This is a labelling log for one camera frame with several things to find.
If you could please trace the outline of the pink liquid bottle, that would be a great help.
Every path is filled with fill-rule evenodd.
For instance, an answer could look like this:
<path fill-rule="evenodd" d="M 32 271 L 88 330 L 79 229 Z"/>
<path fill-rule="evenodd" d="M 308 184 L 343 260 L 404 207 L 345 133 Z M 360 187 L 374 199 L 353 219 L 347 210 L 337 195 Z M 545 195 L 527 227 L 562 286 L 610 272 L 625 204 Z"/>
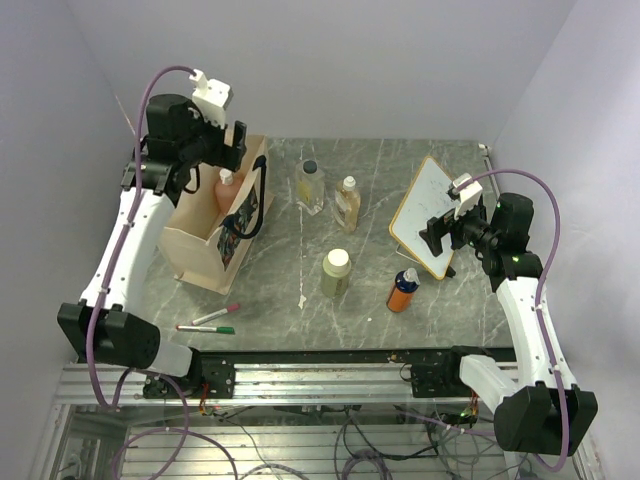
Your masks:
<path fill-rule="evenodd" d="M 221 215 L 226 216 L 229 213 L 243 181 L 244 175 L 241 172 L 228 169 L 219 171 L 218 180 L 214 185 L 214 195 Z"/>

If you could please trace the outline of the clear square bottle black cap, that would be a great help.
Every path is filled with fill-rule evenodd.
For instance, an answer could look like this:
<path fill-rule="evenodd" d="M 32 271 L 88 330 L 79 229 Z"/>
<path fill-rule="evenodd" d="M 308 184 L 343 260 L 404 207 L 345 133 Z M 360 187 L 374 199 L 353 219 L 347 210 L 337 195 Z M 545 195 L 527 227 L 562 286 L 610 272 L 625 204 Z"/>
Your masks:
<path fill-rule="evenodd" d="M 296 203 L 311 216 L 324 206 L 325 173 L 315 160 L 303 160 L 295 170 Z"/>

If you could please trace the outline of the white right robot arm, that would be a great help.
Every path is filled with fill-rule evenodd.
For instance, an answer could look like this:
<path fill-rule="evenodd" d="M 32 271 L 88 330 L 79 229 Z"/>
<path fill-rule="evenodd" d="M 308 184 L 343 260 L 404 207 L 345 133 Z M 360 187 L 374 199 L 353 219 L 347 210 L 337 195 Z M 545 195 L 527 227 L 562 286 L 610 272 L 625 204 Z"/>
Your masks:
<path fill-rule="evenodd" d="M 493 214 L 478 203 L 461 216 L 449 210 L 428 220 L 419 235 L 440 255 L 442 240 L 455 249 L 473 248 L 506 315 L 516 379 L 481 347 L 454 346 L 444 357 L 442 387 L 459 396 L 471 389 L 493 414 L 494 433 L 504 451 L 571 456 L 598 411 L 594 393 L 578 386 L 552 329 L 541 285 L 540 258 L 527 248 L 534 216 L 531 199 L 499 196 Z"/>

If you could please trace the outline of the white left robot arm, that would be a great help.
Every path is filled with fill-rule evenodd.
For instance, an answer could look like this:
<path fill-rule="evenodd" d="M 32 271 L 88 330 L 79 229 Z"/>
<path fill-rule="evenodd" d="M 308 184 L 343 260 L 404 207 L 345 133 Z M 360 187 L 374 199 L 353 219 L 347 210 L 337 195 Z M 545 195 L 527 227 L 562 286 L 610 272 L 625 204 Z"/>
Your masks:
<path fill-rule="evenodd" d="M 121 181 L 119 214 L 90 283 L 57 321 L 78 356 L 98 363 L 168 375 L 182 397 L 203 387 L 195 350 L 162 339 L 142 317 L 142 284 L 153 251 L 182 195 L 203 186 L 201 165 L 240 170 L 246 126 L 228 133 L 227 87 L 198 87 L 188 96 L 160 94 L 143 106 L 147 133 L 134 146 Z"/>

